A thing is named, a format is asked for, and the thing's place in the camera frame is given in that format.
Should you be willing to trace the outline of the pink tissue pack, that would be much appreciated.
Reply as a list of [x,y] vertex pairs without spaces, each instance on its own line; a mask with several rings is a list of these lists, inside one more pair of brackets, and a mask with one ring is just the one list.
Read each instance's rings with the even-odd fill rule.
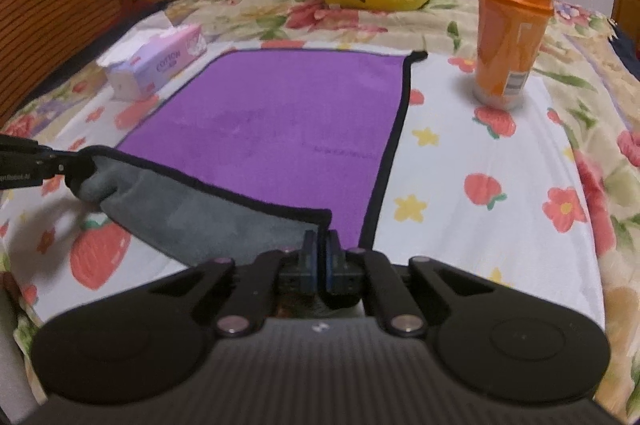
[[117,100],[150,98],[206,52],[198,24],[134,30],[98,59]]

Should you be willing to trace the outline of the orange lidded cup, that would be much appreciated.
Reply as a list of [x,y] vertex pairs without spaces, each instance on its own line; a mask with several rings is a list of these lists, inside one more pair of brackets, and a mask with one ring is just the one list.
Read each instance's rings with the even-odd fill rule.
[[511,110],[538,56],[553,0],[478,0],[474,94],[486,106]]

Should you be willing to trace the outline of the floral bed quilt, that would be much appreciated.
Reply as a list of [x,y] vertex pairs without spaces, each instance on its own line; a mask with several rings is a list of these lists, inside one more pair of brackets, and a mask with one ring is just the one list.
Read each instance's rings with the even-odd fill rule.
[[231,49],[269,43],[430,55],[390,177],[376,247],[431,255],[492,281],[548,296],[603,322],[612,360],[597,398],[639,416],[639,84],[596,12],[559,3],[527,99],[510,116],[470,92],[477,0],[430,0],[399,14],[322,0],[177,0]]

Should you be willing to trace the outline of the wooden side cabinet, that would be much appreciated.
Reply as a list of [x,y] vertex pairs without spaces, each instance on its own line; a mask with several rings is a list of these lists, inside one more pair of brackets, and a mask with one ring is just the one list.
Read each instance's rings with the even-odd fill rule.
[[635,40],[639,36],[639,0],[614,0],[612,19],[626,35]]

